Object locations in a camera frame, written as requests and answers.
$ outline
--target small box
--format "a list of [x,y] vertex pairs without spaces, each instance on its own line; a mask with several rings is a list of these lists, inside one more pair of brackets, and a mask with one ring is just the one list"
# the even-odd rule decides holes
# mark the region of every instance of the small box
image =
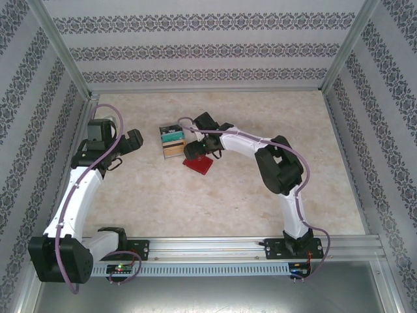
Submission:
[[182,127],[178,124],[162,126],[159,128],[161,134],[162,151],[164,158],[172,158],[184,155],[186,141]]

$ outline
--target red block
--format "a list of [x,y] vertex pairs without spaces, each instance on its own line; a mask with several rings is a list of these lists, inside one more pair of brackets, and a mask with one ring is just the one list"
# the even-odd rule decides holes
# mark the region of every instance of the red block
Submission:
[[194,160],[185,159],[183,164],[192,170],[198,171],[199,173],[206,175],[207,171],[211,167],[213,160],[206,157],[205,155],[199,156]]

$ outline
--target decorative border pattern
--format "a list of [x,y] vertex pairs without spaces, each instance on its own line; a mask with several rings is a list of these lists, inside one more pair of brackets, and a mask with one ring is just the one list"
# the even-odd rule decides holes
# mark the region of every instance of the decorative border pattern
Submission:
[[417,188],[412,185],[413,180],[410,178],[410,171],[405,167],[405,162],[402,161],[403,157],[395,145],[394,137],[391,136],[388,123],[384,120],[377,99],[373,95],[371,86],[353,52],[346,60],[346,66],[351,73],[375,135],[378,137],[387,165],[391,169],[391,174],[394,175],[394,182],[401,193],[401,199],[405,202],[405,208],[409,211],[409,218],[414,221],[413,226],[417,228]]
[[372,157],[368,151],[364,135],[360,130],[359,122],[352,108],[351,101],[345,90],[340,77],[338,77],[333,84],[334,91],[339,101],[339,105],[345,117],[345,121],[349,128],[353,144],[356,148],[359,161],[362,165],[366,182],[369,191],[373,198],[376,210],[380,216],[381,226],[388,238],[388,244],[392,249],[392,254],[395,256],[395,263],[399,269],[400,276],[403,277],[403,285],[407,290],[407,295],[410,297],[410,303],[414,310],[417,310],[417,278],[416,271],[411,268],[411,259],[407,256],[407,249],[404,248],[404,240],[400,236],[400,230],[397,222],[392,217],[390,204],[386,201],[384,189],[380,184],[378,173],[375,170]]
[[327,105],[328,105],[330,114],[332,115],[332,119],[334,121],[334,128],[338,132],[338,137],[340,139],[340,146],[343,150],[343,154],[345,155],[345,160],[346,160],[346,163],[347,163],[347,167],[349,168],[349,173],[352,177],[354,190],[356,192],[356,195],[358,196],[358,200],[359,200],[359,203],[360,203],[360,208],[362,209],[362,212],[363,212],[364,217],[365,217],[366,226],[367,226],[369,232],[373,233],[371,223],[369,222],[367,212],[365,211],[364,201],[362,200],[362,196],[360,195],[359,188],[358,188],[358,183],[356,182],[356,178],[355,178],[354,173],[353,173],[351,161],[348,158],[347,151],[346,151],[346,148],[345,148],[345,144],[343,143],[343,140],[342,140],[342,137],[341,137],[341,132],[340,132],[339,126],[336,123],[336,116],[334,115],[332,104],[330,102],[330,99],[329,99],[328,95],[325,95],[325,97],[326,97],[326,101],[327,101]]
[[28,11],[29,6],[25,0],[10,0],[1,10],[0,55],[4,54]]
[[411,130],[411,136],[414,137],[414,142],[417,145],[416,97],[411,93],[411,89],[408,88],[408,83],[401,75],[397,63],[395,63],[373,22],[369,22],[365,26],[362,32],[362,39],[384,78],[385,85],[391,92],[391,97],[394,99],[396,106],[399,107],[399,112],[403,115],[407,128]]
[[249,29],[348,29],[355,18],[347,13],[225,13],[54,18],[66,34],[140,31],[228,31]]
[[186,82],[208,80],[321,80],[327,68],[216,68],[83,72],[87,83]]
[[213,57],[334,57],[339,44],[202,44],[71,48],[77,61]]
[[1,99],[0,145],[3,144],[3,139],[8,134],[8,129],[14,120],[14,115],[17,114],[17,109],[22,104],[23,96],[26,94],[29,84],[33,80],[33,76],[44,57],[49,43],[44,31],[39,27],[29,49],[25,53],[25,57],[19,65],[19,70],[16,71],[16,75],[12,78],[9,89],[7,89],[5,96]]
[[65,67],[58,58],[53,65],[50,76],[36,105],[36,109],[33,112],[31,121],[27,126],[23,142],[19,146],[19,152],[16,154],[12,169],[9,171],[10,175],[6,178],[3,193],[0,196],[0,235],[3,234],[3,228],[7,225],[8,216],[13,209],[29,161],[32,159],[33,151],[38,143],[40,133],[48,117],[48,112],[57,93],[64,71]]
[[[29,244],[29,240],[32,236],[33,228],[36,224],[39,209],[42,206],[45,190],[47,189],[52,169],[55,164],[59,152],[59,147],[61,145],[62,138],[64,136],[65,128],[71,115],[72,108],[74,107],[74,102],[77,94],[78,90],[75,84],[72,82],[65,96],[64,104],[57,119],[55,128],[53,130],[53,134],[51,136],[50,144],[48,145],[48,150],[46,151],[44,161],[40,167],[38,178],[36,179],[35,189],[33,190],[31,199],[28,203],[28,208],[26,209],[25,217],[23,218],[22,224],[20,226],[19,235],[16,238],[16,243],[13,246],[13,253],[10,256],[10,262],[6,266],[6,275],[3,276],[3,283],[0,287],[2,293],[2,297],[0,299],[0,312],[8,312],[8,305],[10,304],[11,298],[13,296],[14,288],[16,287],[16,283],[18,281],[18,275],[22,269],[22,263],[27,253],[27,245]],[[69,154],[71,152],[72,142],[74,141],[81,113],[82,110],[80,110],[80,113],[78,115],[76,128],[72,135],[66,159],[69,158]]]
[[383,0],[384,7],[397,22],[398,29],[409,41],[414,53],[417,52],[417,10],[409,0]]

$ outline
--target black bracket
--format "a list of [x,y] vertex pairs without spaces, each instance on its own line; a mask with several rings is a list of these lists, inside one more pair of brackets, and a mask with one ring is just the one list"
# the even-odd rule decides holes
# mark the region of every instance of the black bracket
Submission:
[[303,250],[296,254],[291,253],[286,245],[287,240],[284,238],[268,238],[259,243],[265,247],[265,256],[267,260],[294,260],[308,259],[308,252],[311,253],[311,259],[322,259],[324,256],[323,246],[319,238],[313,238]]
[[[142,261],[147,261],[149,256],[149,240],[127,240],[125,251],[134,250],[141,257]],[[132,261],[130,254],[116,254],[102,258],[102,261]]]

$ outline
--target enclosure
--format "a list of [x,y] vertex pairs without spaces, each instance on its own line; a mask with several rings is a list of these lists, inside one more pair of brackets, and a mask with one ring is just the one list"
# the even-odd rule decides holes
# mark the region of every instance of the enclosure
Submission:
[[[2,0],[0,310],[417,312],[416,18],[415,0]],[[27,245],[103,103],[144,144],[106,173],[83,236],[123,227],[149,261],[129,292],[98,263],[73,298],[40,283]],[[203,112],[306,158],[306,219],[332,238],[316,279],[279,277],[288,260],[257,244],[283,216],[254,160],[225,151],[201,175],[164,159],[158,127]]]

